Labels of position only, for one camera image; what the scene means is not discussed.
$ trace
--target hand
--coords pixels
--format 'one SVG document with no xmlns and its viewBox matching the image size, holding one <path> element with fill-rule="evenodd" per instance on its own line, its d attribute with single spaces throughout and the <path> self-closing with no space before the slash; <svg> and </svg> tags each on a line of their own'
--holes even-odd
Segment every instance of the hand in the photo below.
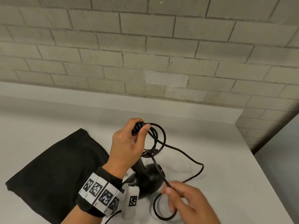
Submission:
<svg viewBox="0 0 299 224">
<path fill-rule="evenodd" d="M 140 118 L 129 119 L 125 127 L 112 136 L 109 160 L 103 169 L 118 178 L 125 176 L 127 170 L 138 161 L 144 151 L 145 137 L 151 125 L 144 125 L 138 135 L 132 136 L 135 124 L 141 121 L 143 120 Z"/>
<path fill-rule="evenodd" d="M 168 197 L 169 210 L 180 213 L 185 224 L 220 224 L 213 208 L 204 194 L 195 187 L 182 182 L 170 182 L 171 187 L 163 186 L 161 193 Z M 181 197 L 188 201 L 186 205 Z"/>
</svg>

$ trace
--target black cable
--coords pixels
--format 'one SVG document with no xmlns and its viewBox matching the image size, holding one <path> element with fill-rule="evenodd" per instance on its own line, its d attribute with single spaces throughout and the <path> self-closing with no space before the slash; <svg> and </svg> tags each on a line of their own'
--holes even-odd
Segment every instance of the black cable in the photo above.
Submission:
<svg viewBox="0 0 299 224">
<path fill-rule="evenodd" d="M 187 180 L 185 180 L 185 181 L 183 181 L 183 182 L 190 181 L 191 179 L 193 179 L 193 178 L 199 176 L 200 173 L 202 173 L 202 171 L 204 170 L 204 164 L 195 161 L 193 158 L 191 158 L 189 155 L 187 155 L 187 154 L 186 154 L 185 152 L 183 152 L 182 150 L 180 150 L 180 149 L 178 149 L 178 148 L 176 148 L 176 147 L 167 145 L 167 144 L 165 143 L 165 142 L 166 142 L 166 133 L 165 133 L 164 129 L 163 129 L 161 126 L 159 126 L 158 124 L 155 124 L 155 123 L 144 123 L 143 125 L 145 125 L 145 124 L 151 124 L 151 126 L 156 126 L 156 127 L 160 128 L 160 130 L 161 130 L 162 133 L 163 133 L 164 140 L 163 140 L 163 142 L 159 141 L 159 140 L 158 140 L 158 132 L 155 130 L 155 128 L 151 127 L 151 128 L 150 128 L 150 131 L 151 131 L 151 132 L 148 132 L 148 134 L 155 140 L 155 142 L 154 142 L 154 146 L 151 148 L 151 150 L 145 150 L 144 153 L 141 155 L 141 157 L 144 157 L 144 158 L 151 158 L 151 159 L 153 160 L 153 162 L 154 162 L 154 164 L 155 164 L 155 166 L 156 166 L 158 172 L 160 173 L 160 175 L 161 175 L 163 181 L 166 183 L 166 185 L 167 185 L 168 187 L 172 188 L 171 185 L 169 184 L 169 182 L 168 182 L 168 181 L 166 180 L 166 178 L 164 177 L 163 173 L 161 173 L 161 171 L 160 171 L 160 169 L 159 169 L 159 167 L 158 167 L 158 165 L 157 165 L 157 162 L 156 162 L 155 159 L 154 159 L 154 156 L 157 155 L 157 154 L 163 149 L 163 147 L 168 147 L 168 148 L 174 149 L 174 150 L 176 150 L 176 151 L 182 153 L 184 156 L 186 156 L 186 157 L 187 157 L 188 159 L 190 159 L 192 162 L 194 162 L 194 163 L 196 163 L 196 164 L 202 166 L 202 168 L 200 169 L 200 171 L 199 171 L 196 175 L 194 175 L 194 176 L 188 178 Z M 159 150 L 156 149 L 157 142 L 160 143 L 160 144 L 162 145 L 161 148 L 160 148 Z M 164 218 L 164 217 L 160 216 L 160 215 L 157 213 L 157 211 L 156 211 L 155 204 L 156 204 L 156 202 L 157 202 L 157 199 L 158 199 L 161 195 L 162 195 L 162 194 L 159 193 L 158 196 L 156 196 L 156 198 L 154 199 L 153 210 L 154 210 L 155 215 L 156 215 L 160 220 L 163 220 L 163 221 L 169 221 L 169 220 L 171 220 L 171 219 L 176 215 L 177 210 L 176 210 L 170 217 L 168 217 L 168 218 Z"/>
<path fill-rule="evenodd" d="M 121 213 L 121 210 L 119 210 L 119 211 L 115 212 L 113 215 L 111 215 L 111 216 L 108 218 L 108 220 L 105 222 L 105 224 L 107 224 L 107 222 L 109 222 L 109 220 L 112 219 L 112 217 L 114 217 L 115 215 L 117 215 L 117 214 L 119 214 L 119 213 Z"/>
</svg>

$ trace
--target black fabric bag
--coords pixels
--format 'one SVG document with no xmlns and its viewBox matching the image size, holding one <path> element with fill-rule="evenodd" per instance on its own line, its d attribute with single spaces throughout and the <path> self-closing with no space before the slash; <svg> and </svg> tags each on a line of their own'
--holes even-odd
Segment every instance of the black fabric bag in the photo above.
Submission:
<svg viewBox="0 0 299 224">
<path fill-rule="evenodd" d="M 59 224 L 75 207 L 85 181 L 108 158 L 105 149 L 79 129 L 31 161 L 6 186 L 48 222 Z"/>
</svg>

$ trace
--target wristband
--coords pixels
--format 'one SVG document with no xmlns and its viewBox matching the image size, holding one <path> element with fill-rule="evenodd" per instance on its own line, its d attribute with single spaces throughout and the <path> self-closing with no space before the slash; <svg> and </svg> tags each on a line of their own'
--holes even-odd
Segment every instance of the wristband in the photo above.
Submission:
<svg viewBox="0 0 299 224">
<path fill-rule="evenodd" d="M 100 167 L 85 182 L 76 203 L 82 211 L 90 215 L 100 218 L 110 215 L 122 199 L 123 194 L 119 191 L 121 185 L 122 179 Z"/>
</svg>

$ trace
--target wrist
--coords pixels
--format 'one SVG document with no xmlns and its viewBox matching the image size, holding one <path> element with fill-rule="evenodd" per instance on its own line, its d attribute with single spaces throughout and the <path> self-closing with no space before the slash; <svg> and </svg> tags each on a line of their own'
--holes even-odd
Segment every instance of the wrist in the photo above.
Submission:
<svg viewBox="0 0 299 224">
<path fill-rule="evenodd" d="M 127 172 L 125 168 L 115 165 L 109 161 L 104 166 L 102 166 L 102 168 L 108 173 L 120 179 L 122 179 Z"/>
</svg>

